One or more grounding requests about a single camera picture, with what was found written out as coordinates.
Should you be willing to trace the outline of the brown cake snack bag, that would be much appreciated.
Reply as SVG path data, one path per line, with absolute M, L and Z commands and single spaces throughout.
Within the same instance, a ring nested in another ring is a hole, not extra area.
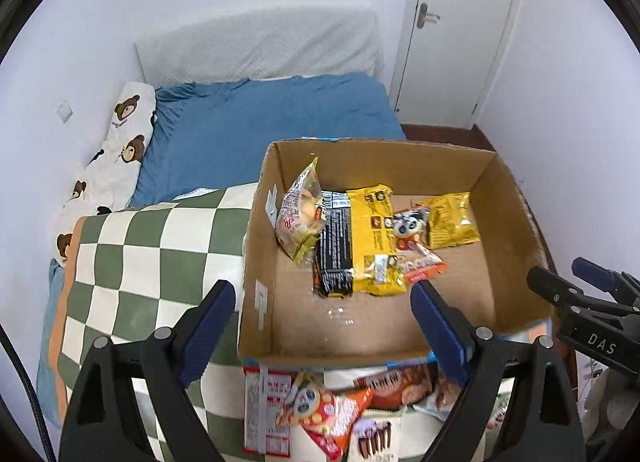
M 371 409 L 397 411 L 424 400 L 434 392 L 437 364 L 410 364 L 355 378 L 358 390 L 370 390 Z

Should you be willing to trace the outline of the bear print pillow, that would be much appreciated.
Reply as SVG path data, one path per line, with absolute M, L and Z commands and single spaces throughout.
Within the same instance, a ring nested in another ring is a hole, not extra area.
M 151 85 L 130 82 L 122 89 L 103 144 L 80 172 L 55 221 L 53 253 L 59 264 L 66 263 L 78 219 L 118 212 L 130 202 L 151 142 L 155 108 L 155 89 Z

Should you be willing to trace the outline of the red white snack box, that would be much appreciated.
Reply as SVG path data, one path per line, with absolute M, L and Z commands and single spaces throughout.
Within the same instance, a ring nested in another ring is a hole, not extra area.
M 289 458 L 291 433 L 277 417 L 292 387 L 294 374 L 247 366 L 244 372 L 243 448 L 247 453 Z

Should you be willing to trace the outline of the cardboard box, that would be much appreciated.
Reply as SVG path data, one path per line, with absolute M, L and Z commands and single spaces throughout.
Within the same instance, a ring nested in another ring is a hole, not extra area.
M 447 269 L 434 285 L 470 323 L 510 334 L 552 315 L 527 286 L 546 261 L 537 227 L 510 170 L 492 151 L 365 139 L 299 139 L 270 144 L 246 235 L 244 303 L 238 352 L 270 366 L 367 367 L 428 352 L 408 294 L 324 298 L 311 269 L 284 254 L 268 212 L 299 173 L 316 163 L 331 191 L 386 185 L 398 210 L 448 192 L 467 192 L 477 243 L 442 252 Z

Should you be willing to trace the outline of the blue bed sheet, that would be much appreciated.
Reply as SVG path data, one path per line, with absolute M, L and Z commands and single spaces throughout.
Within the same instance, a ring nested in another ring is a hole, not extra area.
M 133 206 L 256 182 L 275 141 L 405 137 L 385 87 L 364 73 L 186 83 L 161 87 L 155 98 Z

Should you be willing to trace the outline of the green white checkered blanket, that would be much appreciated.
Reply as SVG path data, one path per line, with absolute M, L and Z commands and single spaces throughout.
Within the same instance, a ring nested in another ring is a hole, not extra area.
M 143 340 L 160 326 L 173 326 L 216 281 L 226 280 L 235 289 L 235 310 L 203 377 L 189 386 L 188 394 L 226 460 L 256 459 L 243 448 L 243 368 L 252 360 L 238 352 L 245 243 L 255 192 L 251 184 L 194 191 L 76 222 L 66 263 L 51 268 L 48 328 L 37 378 L 38 397 L 52 421 L 64 420 L 95 338 Z M 424 357 L 326 370 L 332 383 L 346 385 L 357 374 Z

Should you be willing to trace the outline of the white wall socket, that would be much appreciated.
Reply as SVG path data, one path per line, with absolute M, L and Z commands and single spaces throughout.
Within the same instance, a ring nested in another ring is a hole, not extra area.
M 62 123 L 66 124 L 70 120 L 70 117 L 73 115 L 73 109 L 67 101 L 63 101 L 56 109 L 56 113 L 58 114 L 58 117 L 60 118 Z

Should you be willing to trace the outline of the panda orange snack pouch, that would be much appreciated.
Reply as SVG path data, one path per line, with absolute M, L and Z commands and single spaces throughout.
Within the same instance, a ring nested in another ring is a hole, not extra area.
M 347 449 L 352 427 L 373 396 L 370 388 L 337 394 L 313 375 L 298 372 L 276 416 L 276 425 L 299 425 L 330 461 L 338 461 Z

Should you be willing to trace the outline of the small yellow snack bag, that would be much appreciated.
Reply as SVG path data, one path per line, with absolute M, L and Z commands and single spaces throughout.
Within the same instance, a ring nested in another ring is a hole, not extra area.
M 431 196 L 411 205 L 427 212 L 427 243 L 431 250 L 454 248 L 480 240 L 468 192 Z

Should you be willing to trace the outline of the chocolate stick biscuit box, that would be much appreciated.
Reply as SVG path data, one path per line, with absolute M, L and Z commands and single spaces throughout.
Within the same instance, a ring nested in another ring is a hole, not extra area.
M 347 462 L 396 462 L 399 460 L 402 411 L 368 409 L 352 427 Z

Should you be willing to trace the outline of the clear yellow bread bag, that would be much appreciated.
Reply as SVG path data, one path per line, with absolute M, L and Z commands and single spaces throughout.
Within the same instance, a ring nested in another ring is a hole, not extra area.
M 326 226 L 317 164 L 314 158 L 288 188 L 274 228 L 283 252 L 296 264 L 310 254 Z

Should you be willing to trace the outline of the white cookie snack bag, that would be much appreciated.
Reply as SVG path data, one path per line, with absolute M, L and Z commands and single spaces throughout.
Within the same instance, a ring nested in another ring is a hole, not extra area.
M 447 378 L 446 375 L 440 374 L 434 390 L 423 400 L 414 404 L 412 408 L 417 412 L 425 413 L 445 422 L 461 393 L 462 388 L 456 382 Z

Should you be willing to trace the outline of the black snack bar pack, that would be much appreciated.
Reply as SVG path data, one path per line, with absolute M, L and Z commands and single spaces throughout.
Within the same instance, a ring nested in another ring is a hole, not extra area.
M 352 206 L 346 193 L 322 191 L 326 220 L 314 247 L 314 289 L 322 297 L 350 297 L 352 266 Z

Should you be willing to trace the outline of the white door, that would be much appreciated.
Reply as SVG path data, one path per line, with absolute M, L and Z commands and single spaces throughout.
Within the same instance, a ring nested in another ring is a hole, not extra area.
M 390 103 L 404 125 L 475 124 L 520 0 L 407 0 Z M 416 28 L 420 3 L 440 15 Z

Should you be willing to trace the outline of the panda orange snack bag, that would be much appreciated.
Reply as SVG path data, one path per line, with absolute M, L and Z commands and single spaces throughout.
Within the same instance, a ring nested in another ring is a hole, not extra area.
M 426 206 L 408 208 L 394 215 L 398 262 L 408 289 L 447 270 L 445 262 L 428 246 L 428 216 L 430 210 Z

